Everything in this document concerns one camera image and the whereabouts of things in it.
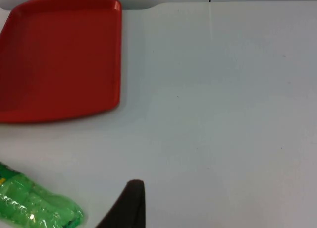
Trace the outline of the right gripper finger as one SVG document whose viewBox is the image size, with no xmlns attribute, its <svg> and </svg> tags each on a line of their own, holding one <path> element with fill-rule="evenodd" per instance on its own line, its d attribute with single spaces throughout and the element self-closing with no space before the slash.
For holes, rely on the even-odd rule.
<svg viewBox="0 0 317 228">
<path fill-rule="evenodd" d="M 142 180 L 130 180 L 97 225 L 99 228 L 145 228 L 146 194 Z"/>
</svg>

